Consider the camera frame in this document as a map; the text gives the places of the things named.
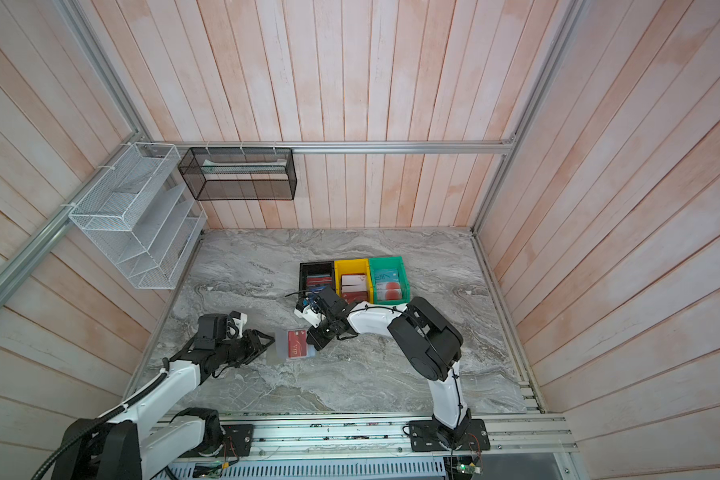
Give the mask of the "black plastic bin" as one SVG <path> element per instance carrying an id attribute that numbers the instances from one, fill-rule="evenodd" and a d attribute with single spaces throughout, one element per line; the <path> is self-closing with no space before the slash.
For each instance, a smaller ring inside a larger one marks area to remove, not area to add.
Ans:
<path id="1" fill-rule="evenodd" d="M 325 288 L 335 289 L 333 261 L 303 262 L 299 265 L 298 294 L 300 298 Z"/>

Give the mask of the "green plastic bin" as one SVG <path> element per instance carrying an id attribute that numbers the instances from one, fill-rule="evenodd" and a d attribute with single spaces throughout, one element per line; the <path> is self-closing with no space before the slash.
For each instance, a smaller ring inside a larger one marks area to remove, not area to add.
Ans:
<path id="1" fill-rule="evenodd" d="M 369 259 L 373 303 L 399 305 L 411 299 L 405 264 L 400 256 Z"/>

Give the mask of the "yellow plastic bin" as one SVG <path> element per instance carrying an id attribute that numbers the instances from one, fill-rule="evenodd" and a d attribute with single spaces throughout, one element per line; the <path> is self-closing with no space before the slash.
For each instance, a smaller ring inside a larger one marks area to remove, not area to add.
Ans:
<path id="1" fill-rule="evenodd" d="M 373 300 L 368 259 L 336 260 L 334 273 L 336 292 L 347 303 L 370 303 Z"/>

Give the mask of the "red credit card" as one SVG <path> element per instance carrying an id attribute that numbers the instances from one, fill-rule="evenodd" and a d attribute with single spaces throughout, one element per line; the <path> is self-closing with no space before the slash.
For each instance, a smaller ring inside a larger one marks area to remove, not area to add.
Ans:
<path id="1" fill-rule="evenodd" d="M 289 330 L 287 332 L 287 358 L 301 359 L 309 356 L 306 330 Z"/>

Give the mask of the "beige leather card holder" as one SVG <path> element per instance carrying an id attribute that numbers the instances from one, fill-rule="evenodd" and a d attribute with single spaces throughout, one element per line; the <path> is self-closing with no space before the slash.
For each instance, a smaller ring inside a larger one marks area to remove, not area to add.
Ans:
<path id="1" fill-rule="evenodd" d="M 279 365 L 315 357 L 315 347 L 307 342 L 307 329 L 276 329 L 275 343 L 266 352 L 268 365 Z"/>

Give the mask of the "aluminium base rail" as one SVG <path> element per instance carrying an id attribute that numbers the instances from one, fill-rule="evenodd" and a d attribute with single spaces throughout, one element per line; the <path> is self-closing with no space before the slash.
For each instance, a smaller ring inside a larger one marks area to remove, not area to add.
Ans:
<path id="1" fill-rule="evenodd" d="M 222 415 L 223 425 L 251 424 L 249 460 L 412 457 L 408 428 L 418 416 L 402 414 Z M 434 441 L 424 455 L 573 453 L 578 445 L 561 415 L 526 412 L 483 415 L 482 429 L 463 446 L 443 449 Z"/>

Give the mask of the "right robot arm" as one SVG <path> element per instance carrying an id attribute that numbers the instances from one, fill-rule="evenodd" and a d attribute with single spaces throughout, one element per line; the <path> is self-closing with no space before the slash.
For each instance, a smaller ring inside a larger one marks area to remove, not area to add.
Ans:
<path id="1" fill-rule="evenodd" d="M 491 448 L 483 420 L 472 416 L 461 383 L 463 337 L 429 301 L 414 297 L 400 305 L 349 304 L 330 288 L 309 294 L 294 314 L 307 321 L 307 343 L 316 350 L 333 340 L 360 335 L 393 339 L 413 369 L 427 380 L 432 417 L 413 420 L 403 433 L 415 452 Z"/>

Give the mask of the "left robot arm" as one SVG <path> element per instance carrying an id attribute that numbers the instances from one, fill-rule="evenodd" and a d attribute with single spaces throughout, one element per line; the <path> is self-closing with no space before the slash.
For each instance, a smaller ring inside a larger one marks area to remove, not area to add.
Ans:
<path id="1" fill-rule="evenodd" d="M 197 332 L 158 374 L 116 407 L 79 419 L 34 476 L 42 479 L 151 479 L 181 455 L 230 453 L 234 449 L 214 409 L 185 408 L 165 427 L 158 422 L 174 405 L 224 370 L 251 363 L 275 342 L 245 326 L 246 314 L 205 314 Z"/>

